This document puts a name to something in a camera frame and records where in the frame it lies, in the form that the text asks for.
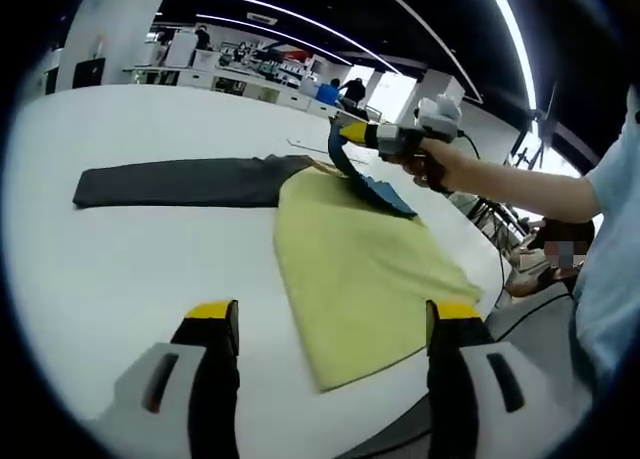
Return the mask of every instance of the blue cloth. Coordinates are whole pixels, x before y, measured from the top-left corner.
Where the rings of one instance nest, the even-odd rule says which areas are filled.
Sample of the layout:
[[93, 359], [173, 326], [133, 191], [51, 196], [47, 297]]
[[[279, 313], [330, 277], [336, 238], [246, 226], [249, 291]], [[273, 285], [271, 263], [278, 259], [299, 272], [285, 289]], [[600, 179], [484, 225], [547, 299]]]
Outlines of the blue cloth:
[[316, 93], [316, 100], [333, 106], [338, 100], [338, 93], [338, 89], [333, 87], [332, 85], [322, 84], [318, 88], [318, 92]]
[[640, 111], [629, 92], [619, 139], [587, 178], [604, 221], [575, 289], [576, 334], [595, 367], [598, 388], [612, 379], [640, 318]]
[[375, 181], [356, 171], [342, 149], [346, 142], [346, 139], [340, 135], [340, 126], [332, 125], [331, 133], [329, 134], [329, 157], [331, 157], [335, 166], [347, 176], [353, 192], [376, 209], [400, 216], [416, 216], [417, 214], [398, 196], [391, 184]]

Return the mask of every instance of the yellow-green towel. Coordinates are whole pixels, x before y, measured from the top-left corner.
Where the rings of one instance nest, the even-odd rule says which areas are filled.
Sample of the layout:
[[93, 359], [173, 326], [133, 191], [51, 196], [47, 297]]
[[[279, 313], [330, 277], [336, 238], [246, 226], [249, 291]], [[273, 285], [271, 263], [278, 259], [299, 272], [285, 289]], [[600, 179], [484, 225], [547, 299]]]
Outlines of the yellow-green towel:
[[315, 169], [281, 188], [275, 245], [322, 391], [423, 348], [427, 299], [474, 305], [481, 295], [419, 219], [378, 212]]

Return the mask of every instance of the ceiling light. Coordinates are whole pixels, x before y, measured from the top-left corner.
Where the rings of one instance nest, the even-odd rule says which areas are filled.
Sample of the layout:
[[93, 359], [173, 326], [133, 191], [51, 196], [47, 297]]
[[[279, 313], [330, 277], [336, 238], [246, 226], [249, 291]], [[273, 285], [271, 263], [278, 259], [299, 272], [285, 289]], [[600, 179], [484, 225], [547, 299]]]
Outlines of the ceiling light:
[[235, 19], [229, 19], [227, 17], [208, 16], [206, 14], [196, 14], [196, 17], [200, 17], [202, 19], [214, 19], [216, 21], [232, 22], [234, 24], [241, 24], [243, 26], [254, 27], [256, 29], [260, 29], [261, 31], [266, 31], [266, 32], [270, 32], [271, 34], [276, 34], [278, 36], [286, 37], [287, 39], [291, 39], [292, 41], [296, 41], [296, 42], [299, 42], [300, 44], [304, 44], [305, 46], [312, 47], [312, 48], [317, 49], [318, 51], [322, 52], [323, 54], [327, 54], [328, 56], [335, 57], [339, 61], [344, 62], [345, 64], [347, 64], [349, 66], [353, 66], [353, 64], [351, 64], [349, 61], [344, 60], [340, 56], [336, 56], [332, 52], [325, 51], [324, 49], [322, 49], [322, 48], [320, 48], [318, 46], [314, 46], [313, 44], [310, 44], [307, 41], [303, 41], [302, 39], [298, 39], [297, 37], [289, 36], [288, 34], [284, 34], [284, 33], [280, 32], [280, 31], [275, 31], [275, 30], [269, 29], [267, 27], [256, 26], [255, 24], [250, 24], [250, 23], [244, 22], [244, 21], [237, 21]]
[[480, 104], [482, 104], [483, 101], [482, 101], [482, 98], [480, 97], [480, 92], [476, 88], [475, 84], [473, 82], [471, 82], [471, 78], [467, 74], [467, 71], [465, 71], [462, 68], [462, 64], [460, 64], [460, 61], [458, 61], [458, 58], [451, 52], [451, 50], [447, 47], [447, 45], [444, 43], [444, 41], [440, 38], [440, 36], [438, 36], [438, 34], [436, 34], [436, 31], [431, 29], [431, 26], [429, 24], [427, 24], [426, 21], [420, 16], [420, 14], [418, 14], [416, 11], [414, 11], [411, 8], [411, 6], [409, 6], [409, 4], [407, 4], [403, 0], [394, 0], [394, 1], [396, 1], [398, 3], [398, 5], [400, 5], [405, 11], [407, 11], [411, 16], [413, 16], [413, 18], [416, 21], [418, 21], [418, 23], [420, 23], [420, 25], [422, 27], [424, 27], [429, 34], [431, 34], [431, 37], [433, 37], [433, 39], [440, 45], [440, 47], [444, 50], [444, 52], [451, 58], [453, 63], [458, 67], [458, 70], [460, 71], [462, 76], [467, 80], [467, 83], [469, 84], [469, 86], [471, 86], [471, 90], [473, 91], [473, 93], [478, 98], [478, 102], [480, 102]]
[[284, 9], [282, 7], [278, 7], [278, 6], [274, 6], [273, 4], [269, 4], [268, 2], [262, 2], [262, 1], [258, 1], [258, 0], [238, 0], [238, 1], [244, 1], [244, 2], [249, 2], [251, 4], [256, 4], [258, 6], [263, 6], [263, 7], [268, 7], [270, 9], [282, 12], [284, 14], [289, 14], [290, 16], [296, 17], [298, 19], [301, 19], [303, 21], [306, 21], [310, 24], [313, 24], [314, 26], [317, 26], [321, 29], [324, 29], [327, 32], [332, 33], [335, 36], [340, 37], [341, 39], [344, 39], [345, 41], [347, 41], [348, 43], [356, 46], [359, 49], [362, 49], [364, 52], [366, 52], [367, 54], [369, 54], [371, 57], [373, 57], [374, 59], [377, 59], [378, 61], [380, 61], [381, 63], [383, 63], [385, 66], [387, 66], [389, 69], [391, 69], [393, 72], [396, 72], [398, 74], [402, 74], [398, 69], [396, 69], [394, 66], [392, 66], [391, 64], [389, 64], [387, 61], [385, 61], [384, 59], [382, 59], [380, 56], [378, 56], [377, 54], [373, 53], [372, 51], [370, 51], [369, 49], [367, 49], [366, 47], [364, 47], [362, 44], [357, 43], [356, 41], [354, 41], [353, 39], [345, 36], [344, 34], [339, 33], [338, 31], [335, 31], [333, 29], [331, 29], [329, 26], [325, 26], [324, 24], [320, 24], [317, 21], [314, 21], [313, 19], [310, 19], [306, 16], [303, 16], [301, 14], [297, 14], [293, 11], [290, 11], [288, 9]]
[[[531, 64], [529, 63], [529, 57], [527, 56], [527, 50], [524, 47], [524, 41], [522, 34], [518, 28], [518, 23], [513, 15], [511, 6], [507, 0], [495, 0], [504, 21], [507, 23], [509, 34], [513, 40], [513, 45], [516, 48], [518, 54], [518, 61], [520, 62], [520, 69], [522, 71], [522, 77], [524, 78], [524, 87], [527, 90], [527, 99], [529, 101], [529, 109], [535, 111], [538, 109], [538, 103], [536, 100], [536, 89], [533, 83], [533, 72], [531, 72]], [[538, 123], [533, 121], [531, 123], [531, 132], [535, 137], [538, 137]]]

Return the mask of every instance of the desk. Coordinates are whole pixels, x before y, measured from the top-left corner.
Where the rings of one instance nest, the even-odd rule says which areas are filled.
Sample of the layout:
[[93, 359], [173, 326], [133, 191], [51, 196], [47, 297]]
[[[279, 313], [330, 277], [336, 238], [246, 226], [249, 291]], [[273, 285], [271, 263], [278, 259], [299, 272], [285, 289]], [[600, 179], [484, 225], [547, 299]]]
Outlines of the desk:
[[[99, 415], [116, 378], [152, 344], [168, 341], [186, 311], [229, 297], [240, 303], [243, 459], [334, 457], [422, 397], [423, 352], [316, 391], [273, 251], [275, 209], [78, 211], [71, 202], [88, 168], [301, 154], [287, 139], [326, 147], [328, 132], [326, 120], [309, 114], [179, 87], [77, 89], [19, 111], [3, 191], [8, 284], [34, 356], [73, 414]], [[377, 158], [360, 166], [390, 180], [421, 215], [485, 290], [480, 310], [488, 314], [501, 289], [496, 249], [447, 199], [415, 187], [400, 168]]]
[[193, 86], [205, 89], [211, 89], [214, 87], [218, 79], [229, 79], [232, 81], [245, 83], [245, 90], [242, 93], [243, 97], [249, 97], [271, 104], [278, 104], [285, 107], [293, 107], [301, 111], [308, 112], [319, 117], [335, 117], [339, 124], [351, 124], [353, 122], [366, 122], [362, 118], [351, 114], [343, 109], [329, 106], [320, 101], [316, 101], [314, 98], [300, 94], [295, 89], [276, 84], [275, 82], [267, 81], [260, 74], [252, 71], [241, 71], [237, 68], [230, 67], [216, 67], [212, 71], [203, 72], [196, 71], [191, 68], [178, 68], [178, 67], [156, 67], [156, 66], [136, 66], [133, 68], [123, 69], [125, 72], [131, 72], [135, 77], [135, 72], [142, 73], [147, 72], [186, 72], [193, 76], [198, 77], [195, 83], [190, 83], [188, 80], [180, 81], [178, 79], [178, 86]]

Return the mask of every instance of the cable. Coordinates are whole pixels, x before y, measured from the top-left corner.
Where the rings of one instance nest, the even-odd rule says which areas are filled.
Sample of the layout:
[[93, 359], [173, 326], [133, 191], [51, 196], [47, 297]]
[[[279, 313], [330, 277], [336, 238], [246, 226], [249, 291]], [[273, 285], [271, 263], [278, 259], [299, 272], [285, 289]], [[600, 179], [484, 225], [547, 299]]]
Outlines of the cable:
[[498, 234], [498, 225], [497, 225], [497, 219], [496, 219], [496, 214], [495, 211], [493, 211], [493, 208], [491, 208], [491, 212], [492, 212], [492, 216], [493, 216], [493, 228], [494, 228], [494, 237], [496, 239], [496, 249], [498, 249], [498, 261], [500, 261], [500, 273], [502, 276], [502, 280], [501, 280], [501, 284], [502, 284], [502, 288], [500, 289], [500, 292], [498, 293], [498, 297], [496, 297], [496, 300], [494, 301], [494, 307], [496, 309], [500, 309], [500, 306], [498, 305], [498, 302], [500, 301], [500, 298], [502, 297], [502, 292], [504, 291], [506, 284], [505, 284], [505, 277], [504, 277], [504, 263], [502, 262], [503, 258], [502, 258], [502, 250], [500, 249], [500, 236]]
[[462, 210], [463, 208], [473, 204], [474, 202], [478, 201], [479, 198], [477, 196], [475, 196], [473, 199], [468, 200], [467, 202], [463, 203], [463, 204], [456, 204], [454, 201], [451, 201], [453, 203], [454, 206], [456, 206], [458, 209]]
[[[313, 147], [305, 146], [305, 145], [300, 144], [300, 143], [295, 143], [295, 142], [292, 142], [290, 139], [287, 139], [287, 142], [289, 143], [289, 145], [291, 145], [293, 147], [299, 147], [300, 149], [304, 149], [306, 151], [319, 152], [321, 154], [324, 154], [325, 156], [329, 154], [327, 151], [323, 151], [322, 149], [315, 149]], [[364, 165], [368, 165], [369, 164], [368, 162], [361, 161], [360, 159], [349, 158], [349, 160], [351, 162], [358, 162], [358, 163], [364, 164]]]
[[478, 158], [478, 160], [480, 160], [480, 153], [478, 152], [478, 148], [476, 147], [473, 140], [467, 135], [467, 133], [464, 131], [458, 131], [458, 137], [464, 137], [467, 139], [467, 141], [469, 141], [469, 144], [471, 144], [471, 147], [473, 147], [473, 152], [476, 153], [476, 157]]
[[500, 335], [500, 337], [498, 339], [496, 339], [496, 342], [500, 342], [502, 341], [505, 337], [507, 337], [509, 334], [511, 334], [513, 332], [513, 330], [518, 327], [520, 324], [522, 324], [522, 322], [529, 317], [531, 314], [533, 314], [534, 312], [539, 311], [540, 309], [542, 309], [545, 306], [548, 306], [549, 304], [551, 304], [552, 302], [561, 299], [563, 297], [570, 297], [573, 298], [573, 296], [571, 294], [569, 294], [568, 292], [565, 292], [564, 294], [560, 294], [559, 296], [555, 296], [552, 297], [551, 299], [549, 299], [546, 302], [543, 302], [542, 304], [540, 304], [539, 306], [534, 307], [533, 309], [531, 309], [529, 312], [527, 312], [524, 316], [522, 316], [520, 319], [518, 319], [515, 324], [513, 324], [509, 329], [507, 329], [502, 335]]

